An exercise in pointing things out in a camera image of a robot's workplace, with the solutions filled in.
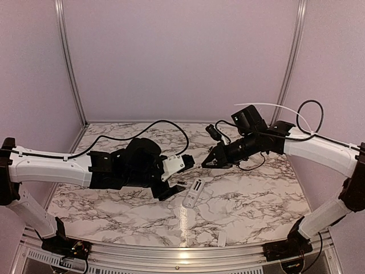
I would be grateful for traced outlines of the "white battery cover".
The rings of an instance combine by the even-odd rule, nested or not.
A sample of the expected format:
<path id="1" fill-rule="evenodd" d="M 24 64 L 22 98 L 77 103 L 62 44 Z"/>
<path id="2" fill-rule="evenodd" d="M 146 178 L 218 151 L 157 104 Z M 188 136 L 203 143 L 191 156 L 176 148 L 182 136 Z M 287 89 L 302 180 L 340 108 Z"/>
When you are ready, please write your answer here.
<path id="1" fill-rule="evenodd" d="M 226 246 L 226 239 L 227 239 L 226 232 L 220 231 L 219 234 L 218 234 L 217 246 L 218 247 L 225 247 Z"/>

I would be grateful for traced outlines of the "aluminium frame post left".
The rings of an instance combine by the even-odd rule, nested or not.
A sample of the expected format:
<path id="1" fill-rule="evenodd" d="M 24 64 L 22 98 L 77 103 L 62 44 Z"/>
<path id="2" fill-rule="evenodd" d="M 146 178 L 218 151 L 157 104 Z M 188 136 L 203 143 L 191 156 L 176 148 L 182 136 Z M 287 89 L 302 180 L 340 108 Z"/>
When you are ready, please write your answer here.
<path id="1" fill-rule="evenodd" d="M 75 102 L 76 112 L 78 114 L 80 123 L 83 127 L 86 127 L 88 125 L 88 122 L 84 112 L 82 100 L 78 89 L 78 84 L 76 81 L 76 75 L 72 64 L 71 50 L 67 36 L 66 18 L 64 14 L 64 4 L 62 0 L 55 0 L 54 2 L 55 2 L 55 11 L 56 11 L 59 35 L 60 35 L 60 42 L 66 66 L 66 72 L 71 87 L 71 93 Z"/>

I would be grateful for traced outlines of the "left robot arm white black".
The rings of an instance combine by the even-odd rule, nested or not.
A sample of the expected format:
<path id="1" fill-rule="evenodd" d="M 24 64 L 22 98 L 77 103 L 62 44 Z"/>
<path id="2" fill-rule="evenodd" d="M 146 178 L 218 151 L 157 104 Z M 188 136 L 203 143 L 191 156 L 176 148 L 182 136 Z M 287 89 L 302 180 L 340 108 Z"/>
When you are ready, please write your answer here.
<path id="1" fill-rule="evenodd" d="M 23 182 L 51 182 L 96 190 L 120 190 L 123 187 L 149 188 L 155 199 L 163 201 L 182 191 L 171 187 L 168 179 L 194 165 L 190 155 L 165 156 L 161 148 L 147 138 L 134 138 L 114 152 L 55 154 L 32 151 L 7 138 L 1 147 L 1 205 L 11 209 L 31 225 L 42 240 L 60 254 L 72 249 L 63 223 L 47 213 L 31 197 Z"/>

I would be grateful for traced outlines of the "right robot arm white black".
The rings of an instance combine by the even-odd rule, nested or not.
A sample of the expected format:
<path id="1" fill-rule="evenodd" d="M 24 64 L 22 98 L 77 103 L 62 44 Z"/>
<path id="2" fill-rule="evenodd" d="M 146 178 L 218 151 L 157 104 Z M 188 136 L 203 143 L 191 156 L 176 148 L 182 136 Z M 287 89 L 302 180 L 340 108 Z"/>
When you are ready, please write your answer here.
<path id="1" fill-rule="evenodd" d="M 212 124 L 206 131 L 217 144 L 202 163 L 203 168 L 230 168 L 259 152 L 297 156 L 326 166 L 345 176 L 337 197 L 299 219 L 283 242 L 282 250 L 294 256 L 315 234 L 352 212 L 364 210 L 364 147 L 352 147 L 316 133 L 303 132 L 292 123 L 278 121 L 234 125 L 241 138 L 228 144 Z"/>

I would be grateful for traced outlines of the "white remote control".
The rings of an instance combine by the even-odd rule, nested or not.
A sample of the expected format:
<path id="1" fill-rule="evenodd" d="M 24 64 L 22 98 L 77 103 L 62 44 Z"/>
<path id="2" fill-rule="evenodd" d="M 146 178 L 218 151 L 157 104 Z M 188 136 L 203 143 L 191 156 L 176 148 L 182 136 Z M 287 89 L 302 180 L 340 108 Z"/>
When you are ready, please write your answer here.
<path id="1" fill-rule="evenodd" d="M 198 191 L 194 191 L 193 187 L 197 180 L 201 180 L 202 183 L 201 183 Z M 193 208 L 196 205 L 196 203 L 200 197 L 200 194 L 202 193 L 202 189 L 204 188 L 204 185 L 205 185 L 205 180 L 200 179 L 200 178 L 195 179 L 194 182 L 192 183 L 186 197 L 182 201 L 182 206 L 185 208 Z"/>

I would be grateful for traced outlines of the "aluminium front rail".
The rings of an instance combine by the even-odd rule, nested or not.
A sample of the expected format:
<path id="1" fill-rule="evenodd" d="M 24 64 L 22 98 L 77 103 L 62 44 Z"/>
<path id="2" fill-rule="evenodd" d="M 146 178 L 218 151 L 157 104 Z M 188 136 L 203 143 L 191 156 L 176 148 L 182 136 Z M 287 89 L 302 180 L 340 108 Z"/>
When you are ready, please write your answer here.
<path id="1" fill-rule="evenodd" d="M 90 242 L 88 260 L 45 251 L 35 231 L 26 228 L 11 273 L 342 273 L 327 231 L 312 239 L 303 255 L 268 261 L 266 243 L 226 247 L 152 247 Z"/>

